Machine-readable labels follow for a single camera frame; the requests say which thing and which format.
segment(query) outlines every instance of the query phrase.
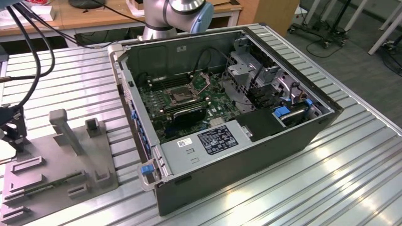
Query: white label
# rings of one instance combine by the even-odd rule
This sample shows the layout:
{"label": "white label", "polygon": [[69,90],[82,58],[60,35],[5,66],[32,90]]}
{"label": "white label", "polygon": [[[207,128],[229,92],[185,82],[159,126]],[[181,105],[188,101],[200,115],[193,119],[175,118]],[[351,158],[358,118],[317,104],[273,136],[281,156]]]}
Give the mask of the white label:
{"label": "white label", "polygon": [[191,138],[187,138],[184,140],[177,141],[179,147],[184,147],[184,146],[191,145],[191,144],[192,144]]}
{"label": "white label", "polygon": [[180,47],[177,47],[177,52],[183,52],[183,51],[185,51],[187,50],[187,46],[180,46]]}

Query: aluminum slotted table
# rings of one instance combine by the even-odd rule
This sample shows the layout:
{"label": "aluminum slotted table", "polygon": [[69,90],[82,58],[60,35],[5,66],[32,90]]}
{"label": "aluminum slotted table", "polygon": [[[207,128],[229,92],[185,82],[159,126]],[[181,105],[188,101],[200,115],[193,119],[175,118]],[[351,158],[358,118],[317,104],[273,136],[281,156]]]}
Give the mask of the aluminum slotted table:
{"label": "aluminum slotted table", "polygon": [[[42,225],[398,225],[402,223],[402,130],[264,25],[248,25],[346,109],[303,151],[208,197],[160,217],[137,181],[139,155],[118,100],[106,50],[56,51],[56,68],[25,106],[28,138],[50,134],[46,113],[65,108],[70,127],[105,121],[120,187],[30,222]],[[10,56],[1,76],[34,73],[29,56]],[[50,64],[46,52],[42,64]],[[16,103],[30,81],[0,88]]]}

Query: white stand leg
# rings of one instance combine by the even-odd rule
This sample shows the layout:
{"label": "white stand leg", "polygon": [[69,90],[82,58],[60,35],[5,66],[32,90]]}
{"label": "white stand leg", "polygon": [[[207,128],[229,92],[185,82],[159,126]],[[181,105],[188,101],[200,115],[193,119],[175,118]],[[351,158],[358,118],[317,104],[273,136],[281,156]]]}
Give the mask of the white stand leg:
{"label": "white stand leg", "polygon": [[327,20],[328,14],[330,14],[331,11],[332,11],[332,8],[334,8],[334,6],[335,6],[336,1],[338,1],[338,0],[332,0],[332,1],[330,2],[328,7],[327,7],[327,9],[326,9],[326,12],[324,12],[324,14],[321,15],[320,21],[326,21],[326,20]]}
{"label": "white stand leg", "polygon": [[237,25],[240,11],[233,11],[231,17],[228,18],[227,26],[232,27]]}
{"label": "white stand leg", "polygon": [[360,13],[362,13],[362,11],[363,11],[363,9],[364,9],[364,6],[366,6],[366,4],[367,4],[367,1],[368,1],[368,0],[363,0],[362,3],[359,4],[359,8],[358,8],[358,10],[355,11],[355,13],[354,13],[354,15],[352,15],[352,17],[351,17],[351,19],[350,19],[350,21],[348,21],[346,27],[344,27],[344,31],[346,31],[346,32],[351,29],[354,23],[356,22],[356,19],[358,19],[359,15],[360,15]]}
{"label": "white stand leg", "polygon": [[395,16],[402,13],[402,2],[399,3],[398,7],[395,8],[395,10],[392,11],[391,15],[388,16],[386,22],[383,23],[383,25],[380,26],[379,30],[383,31],[383,29],[388,26],[391,20],[395,19]]}
{"label": "white stand leg", "polygon": [[375,53],[375,51],[378,50],[378,48],[382,46],[382,44],[384,43],[387,37],[390,36],[390,34],[395,30],[395,28],[400,24],[400,22],[402,22],[402,13],[398,15],[394,23],[390,25],[388,29],[382,34],[382,37],[378,39],[376,43],[374,44],[372,48],[370,49],[370,51],[368,51],[370,55],[372,55]]}
{"label": "white stand leg", "polygon": [[309,20],[311,20],[311,18],[312,18],[313,13],[315,13],[315,10],[316,10],[316,7],[317,7],[319,2],[320,2],[320,0],[315,0],[315,1],[312,2],[312,6],[311,6],[311,9],[309,9],[308,14],[307,14],[307,17],[305,17],[305,24],[309,23]]}

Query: power supply label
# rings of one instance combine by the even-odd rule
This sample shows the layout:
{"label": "power supply label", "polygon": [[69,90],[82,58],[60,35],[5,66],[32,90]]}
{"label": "power supply label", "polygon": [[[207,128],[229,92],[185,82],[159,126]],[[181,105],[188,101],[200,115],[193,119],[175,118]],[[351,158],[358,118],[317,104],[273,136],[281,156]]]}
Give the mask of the power supply label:
{"label": "power supply label", "polygon": [[200,133],[197,136],[209,155],[213,155],[239,144],[225,126],[220,126],[216,129]]}

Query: wooden cabinet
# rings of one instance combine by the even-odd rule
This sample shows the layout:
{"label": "wooden cabinet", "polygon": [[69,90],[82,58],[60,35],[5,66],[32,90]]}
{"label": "wooden cabinet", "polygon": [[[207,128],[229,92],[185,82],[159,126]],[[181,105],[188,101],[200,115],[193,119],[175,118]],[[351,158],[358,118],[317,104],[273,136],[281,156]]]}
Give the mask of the wooden cabinet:
{"label": "wooden cabinet", "polygon": [[299,0],[236,0],[243,6],[239,25],[264,22],[281,36],[291,25]]}

